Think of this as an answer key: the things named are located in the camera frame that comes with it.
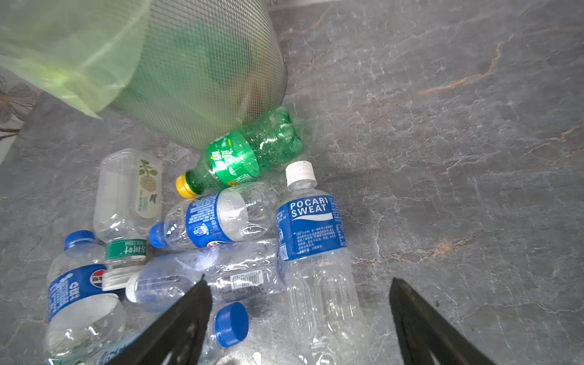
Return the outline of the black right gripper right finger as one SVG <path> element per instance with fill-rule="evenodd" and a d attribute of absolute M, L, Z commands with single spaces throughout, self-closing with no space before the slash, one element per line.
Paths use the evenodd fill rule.
<path fill-rule="evenodd" d="M 405 364 L 494 364 L 407 281 L 392 280 L 389 304 Z"/>

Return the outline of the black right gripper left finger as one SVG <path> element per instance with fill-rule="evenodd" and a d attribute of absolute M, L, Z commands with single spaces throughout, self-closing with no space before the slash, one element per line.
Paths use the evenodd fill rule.
<path fill-rule="evenodd" d="M 211 288 L 202 279 L 109 363 L 197 364 L 211 308 Z"/>

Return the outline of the small bottle blue label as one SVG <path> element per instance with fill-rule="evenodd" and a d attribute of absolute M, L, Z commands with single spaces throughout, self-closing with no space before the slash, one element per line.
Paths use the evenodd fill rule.
<path fill-rule="evenodd" d="M 120 341 L 126 313 L 119 295 L 104 290 L 105 248 L 91 231 L 64 240 L 47 275 L 48 364 L 75 364 Z"/>

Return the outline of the Pocari Sweat clear bottle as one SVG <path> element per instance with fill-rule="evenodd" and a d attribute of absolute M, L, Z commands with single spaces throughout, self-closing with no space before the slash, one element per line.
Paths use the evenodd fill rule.
<path fill-rule="evenodd" d="M 313 165 L 286 169 L 277 214 L 292 336 L 304 364 L 352 364 L 366 356 L 368 328 L 335 198 L 317 188 Z"/>

